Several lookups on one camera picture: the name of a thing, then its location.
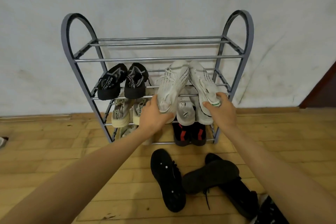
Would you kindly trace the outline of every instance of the hand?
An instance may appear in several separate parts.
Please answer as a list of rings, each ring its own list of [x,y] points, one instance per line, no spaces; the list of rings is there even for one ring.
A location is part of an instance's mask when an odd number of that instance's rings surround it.
[[[227,95],[223,92],[217,92],[217,96],[219,96],[222,100],[222,104],[220,107],[215,107],[211,105],[209,102],[203,102],[203,106],[206,107],[211,115],[212,119],[216,124],[220,127],[220,129],[225,132],[230,128],[237,127],[237,116],[236,116],[236,108],[229,101]]]
[[[162,129],[163,125],[166,124],[168,120],[174,118],[172,112],[164,114],[160,113],[157,99],[158,96],[155,94],[141,111],[139,128],[148,134],[148,137],[154,135]]]

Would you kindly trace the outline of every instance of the person's right arm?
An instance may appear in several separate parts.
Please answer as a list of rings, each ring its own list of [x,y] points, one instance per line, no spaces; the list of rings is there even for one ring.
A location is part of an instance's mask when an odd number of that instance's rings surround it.
[[[241,131],[236,124],[235,107],[224,93],[217,95],[222,99],[220,107],[213,107],[209,102],[203,105],[289,223],[336,223],[336,198]]]

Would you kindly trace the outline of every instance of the person's left arm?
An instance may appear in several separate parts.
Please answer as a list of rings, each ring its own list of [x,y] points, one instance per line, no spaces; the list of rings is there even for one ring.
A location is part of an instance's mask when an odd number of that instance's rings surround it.
[[[157,96],[153,96],[142,109],[135,131],[52,176],[11,209],[0,224],[72,223],[133,151],[172,117],[172,113],[160,114]]]

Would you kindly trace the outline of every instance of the shoe rack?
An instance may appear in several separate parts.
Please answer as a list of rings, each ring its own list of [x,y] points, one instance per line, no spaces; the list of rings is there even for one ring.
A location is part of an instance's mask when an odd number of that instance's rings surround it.
[[[228,30],[231,26],[233,20],[237,17],[241,16],[246,25],[246,42],[245,47],[241,48],[237,44],[235,44],[231,39],[227,37]],[[90,32],[92,40],[90,40],[86,45],[84,45],[79,51],[73,53],[70,45],[69,39],[69,29],[71,23],[74,19],[80,20]],[[254,26],[253,20],[249,12],[245,10],[237,10],[230,15],[229,19],[227,20],[223,33],[217,36],[182,36],[182,37],[144,37],[144,38],[98,38],[93,27],[91,26],[90,22],[81,14],[78,13],[70,13],[66,15],[62,21],[61,26],[61,40],[63,49],[65,52],[65,56],[67,57],[70,66],[78,80],[79,85],[81,86],[84,95],[87,98],[93,112],[97,116],[98,122],[101,125],[104,133],[111,143],[115,139],[115,135],[117,133],[117,129],[114,129],[114,133],[110,135],[109,131],[107,130],[107,126],[111,125],[107,123],[107,116],[109,115],[111,107],[114,105],[115,99],[110,100],[110,103],[106,109],[105,115],[102,116],[100,111],[97,108],[95,101],[99,100],[95,94],[97,92],[97,86],[99,79],[97,80],[96,85],[93,89],[89,89],[85,79],[82,75],[82,72],[78,66],[81,62],[100,62],[101,67],[103,68],[102,76],[107,72],[106,62],[126,62],[126,61],[161,61],[161,60],[216,60],[215,67],[208,68],[206,70],[213,70],[213,81],[216,82],[217,76],[221,80],[221,84],[217,84],[217,86],[225,86],[227,89],[227,95],[229,100],[232,101],[235,92],[237,90],[239,81],[242,77],[244,72],[244,68],[246,62],[250,56],[250,52],[252,49],[253,44],[253,35],[254,35]],[[122,47],[122,46],[171,46],[171,45],[203,45],[203,44],[219,44],[218,54],[216,56],[179,56],[179,57],[153,57],[153,58],[109,58],[106,59],[102,55],[102,51],[100,49],[101,46],[115,46],[115,47]],[[232,47],[237,54],[236,55],[223,55],[223,48],[224,45],[227,44]],[[87,52],[90,48],[95,48],[98,58],[97,59],[84,59],[83,55]],[[228,82],[225,80],[224,76],[219,70],[219,66],[221,64],[222,59],[240,59],[240,63],[237,68],[236,75],[234,77],[232,85],[229,85]],[[164,70],[148,70],[149,73],[153,72],[164,72]],[[158,86],[147,86],[147,88],[158,88]],[[197,96],[197,94],[181,94],[180,97],[193,97]],[[208,139],[209,141],[213,141],[213,143],[218,142],[219,137],[219,129],[215,129],[214,126],[211,126],[213,138]],[[156,142],[154,144],[174,144],[174,142]]]

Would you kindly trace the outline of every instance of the white wall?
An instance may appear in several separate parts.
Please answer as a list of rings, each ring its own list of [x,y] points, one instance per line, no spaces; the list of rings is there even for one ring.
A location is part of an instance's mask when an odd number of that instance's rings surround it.
[[[86,16],[100,38],[196,36],[221,34],[237,9],[251,13],[255,35],[235,105],[297,106],[336,60],[336,0],[0,0],[0,115],[91,111],[61,46],[67,13]],[[234,22],[229,36],[242,45],[244,34],[242,20]],[[74,51],[87,41],[84,27],[74,23]],[[215,55],[216,49],[103,52],[107,57],[154,57]],[[166,66],[146,64],[148,69]],[[237,60],[222,66],[230,82],[236,66]],[[93,85],[101,75],[99,64],[81,67]]]

